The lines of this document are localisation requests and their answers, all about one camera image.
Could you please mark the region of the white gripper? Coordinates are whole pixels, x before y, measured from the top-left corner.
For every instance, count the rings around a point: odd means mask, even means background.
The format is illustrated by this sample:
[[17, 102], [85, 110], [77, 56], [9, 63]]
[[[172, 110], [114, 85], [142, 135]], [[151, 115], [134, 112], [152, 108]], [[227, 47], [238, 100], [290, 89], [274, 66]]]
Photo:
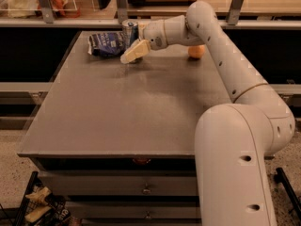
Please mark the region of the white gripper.
[[135, 40], [132, 45], [120, 57], [122, 64], [128, 64], [147, 55], [150, 50], [161, 50], [166, 48], [166, 35], [164, 21], [158, 20], [147, 25], [138, 24], [138, 37], [144, 40]]

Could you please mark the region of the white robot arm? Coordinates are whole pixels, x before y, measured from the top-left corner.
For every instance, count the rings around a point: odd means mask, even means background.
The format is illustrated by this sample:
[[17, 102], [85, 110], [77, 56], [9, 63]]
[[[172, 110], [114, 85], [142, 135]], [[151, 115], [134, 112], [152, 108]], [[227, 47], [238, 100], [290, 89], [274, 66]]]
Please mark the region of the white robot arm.
[[182, 16], [147, 24], [120, 60], [129, 63], [173, 44], [206, 45], [230, 97], [229, 103], [206, 110], [196, 127], [202, 226], [277, 226], [264, 159], [291, 141], [291, 109], [203, 1]]

